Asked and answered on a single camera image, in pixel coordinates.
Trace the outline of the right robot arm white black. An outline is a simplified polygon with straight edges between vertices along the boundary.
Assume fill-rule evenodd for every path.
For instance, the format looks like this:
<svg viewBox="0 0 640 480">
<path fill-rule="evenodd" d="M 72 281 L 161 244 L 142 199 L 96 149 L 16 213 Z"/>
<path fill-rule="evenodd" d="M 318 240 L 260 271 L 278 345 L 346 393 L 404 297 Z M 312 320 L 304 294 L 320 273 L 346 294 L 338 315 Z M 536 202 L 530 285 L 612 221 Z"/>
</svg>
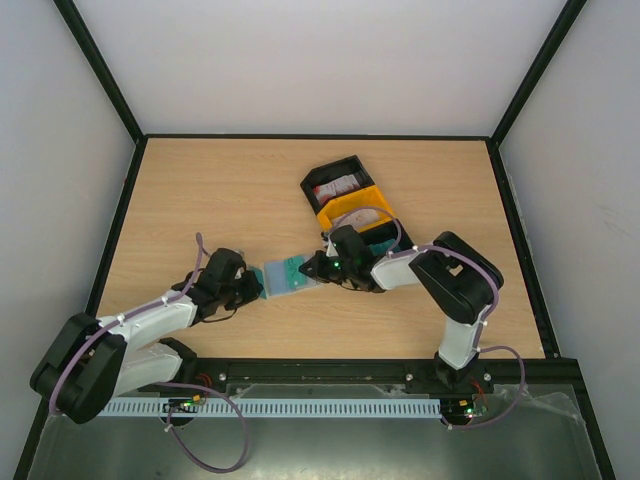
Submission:
<svg viewBox="0 0 640 480">
<path fill-rule="evenodd" d="M 302 263 L 299 272 L 319 283 L 356 291 L 384 293 L 420 284 L 445 316 L 445 329 L 435 354 L 435 378 L 445 390 L 460 390 L 471 379 L 479 341 L 504 285 L 501 272 L 451 231 L 423 246 L 397 252 L 371 247 L 352 226 L 326 236 L 326 248 Z"/>
</svg>

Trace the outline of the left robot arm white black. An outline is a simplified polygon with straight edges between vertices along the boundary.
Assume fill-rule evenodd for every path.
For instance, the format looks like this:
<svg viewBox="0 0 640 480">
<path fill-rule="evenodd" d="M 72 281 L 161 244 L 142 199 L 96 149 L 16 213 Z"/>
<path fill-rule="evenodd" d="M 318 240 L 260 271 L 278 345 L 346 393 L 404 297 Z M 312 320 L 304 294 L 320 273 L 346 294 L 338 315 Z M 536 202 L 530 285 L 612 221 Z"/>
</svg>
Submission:
<svg viewBox="0 0 640 480">
<path fill-rule="evenodd" d="M 264 287 L 243 256 L 219 248 L 207 265 L 159 298 L 101 318 L 70 317 L 30 378 L 30 387 L 77 424 L 95 418 L 115 397 L 165 382 L 187 383 L 197 356 L 172 333 L 213 323 L 219 310 L 235 313 Z"/>
</svg>

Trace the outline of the beige card holder wallet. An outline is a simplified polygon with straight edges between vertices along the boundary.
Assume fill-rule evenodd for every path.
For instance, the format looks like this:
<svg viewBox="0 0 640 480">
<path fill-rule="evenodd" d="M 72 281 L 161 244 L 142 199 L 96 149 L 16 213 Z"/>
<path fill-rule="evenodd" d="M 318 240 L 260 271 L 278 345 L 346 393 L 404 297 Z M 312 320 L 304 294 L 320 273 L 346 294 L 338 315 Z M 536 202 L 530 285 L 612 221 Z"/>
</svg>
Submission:
<svg viewBox="0 0 640 480">
<path fill-rule="evenodd" d="M 263 286 L 260 298 L 267 300 L 322 286 L 322 283 L 299 271 L 310 259 L 309 254 L 303 254 L 266 262 L 261 266 L 250 266 L 249 269 L 256 274 L 258 282 Z"/>
</svg>

